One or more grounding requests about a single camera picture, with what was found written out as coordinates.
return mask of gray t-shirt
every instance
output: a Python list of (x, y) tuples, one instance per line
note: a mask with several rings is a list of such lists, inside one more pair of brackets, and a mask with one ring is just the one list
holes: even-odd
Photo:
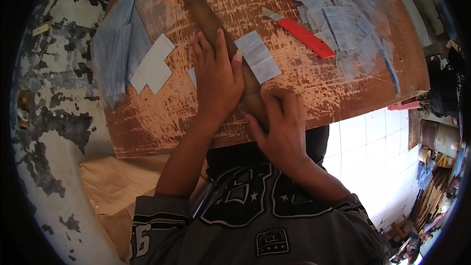
[(385, 263), (380, 235), (355, 194), (322, 203), (270, 164), (215, 182), (213, 203), (195, 220), (187, 199), (137, 197), (130, 263)]

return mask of hand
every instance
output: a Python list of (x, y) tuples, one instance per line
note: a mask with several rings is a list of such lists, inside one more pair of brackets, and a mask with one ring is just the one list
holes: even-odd
[(255, 117), (247, 114), (250, 132), (270, 162), (292, 178), (298, 174), (298, 168), (310, 161), (306, 154), (306, 109), (302, 96), (287, 89), (274, 89), (269, 93), (263, 87), (260, 94), (267, 105), (270, 132), (266, 135)]
[(191, 37), (190, 54), (195, 64), (198, 116), (219, 128), (239, 102), (244, 78), (242, 54), (234, 55), (231, 63), (222, 29), (217, 37), (216, 51), (203, 33)]

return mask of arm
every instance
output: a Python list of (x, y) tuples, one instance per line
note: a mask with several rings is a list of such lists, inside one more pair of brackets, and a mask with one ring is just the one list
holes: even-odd
[(287, 175), (311, 197), (335, 203), (350, 192), (335, 177), (316, 165), (306, 154), (306, 109), (302, 96), (291, 90), (262, 88), (267, 105), (270, 132), (266, 135), (256, 119), (247, 114), (250, 131), (260, 149), (282, 173)]
[(242, 54), (238, 52), (232, 63), (229, 61), (221, 29), (216, 50), (200, 32), (191, 38), (190, 54), (195, 64), (198, 113), (165, 164), (155, 195), (190, 197), (214, 134), (244, 91)]

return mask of white tiled wall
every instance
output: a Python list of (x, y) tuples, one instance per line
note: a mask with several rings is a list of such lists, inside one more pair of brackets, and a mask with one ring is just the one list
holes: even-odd
[(408, 111), (387, 108), (330, 125), (324, 168), (358, 195), (376, 228), (409, 216), (419, 147), (407, 150)]

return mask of shirt logo patch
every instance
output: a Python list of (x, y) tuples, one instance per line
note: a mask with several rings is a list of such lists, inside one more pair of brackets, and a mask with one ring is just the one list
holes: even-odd
[(257, 234), (257, 257), (288, 253), (290, 246), (288, 242), (288, 234), (284, 228), (268, 230)]

